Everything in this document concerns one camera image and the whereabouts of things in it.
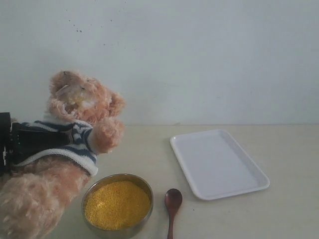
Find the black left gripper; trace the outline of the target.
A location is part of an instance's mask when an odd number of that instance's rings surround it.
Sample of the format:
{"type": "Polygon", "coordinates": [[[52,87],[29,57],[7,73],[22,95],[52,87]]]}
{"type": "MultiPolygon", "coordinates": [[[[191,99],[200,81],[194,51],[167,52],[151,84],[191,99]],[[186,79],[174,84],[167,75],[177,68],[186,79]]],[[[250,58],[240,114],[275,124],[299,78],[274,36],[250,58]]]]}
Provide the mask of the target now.
{"type": "Polygon", "coordinates": [[[72,126],[48,130],[12,123],[9,112],[0,114],[0,175],[11,171],[32,155],[71,143],[72,126]]]}

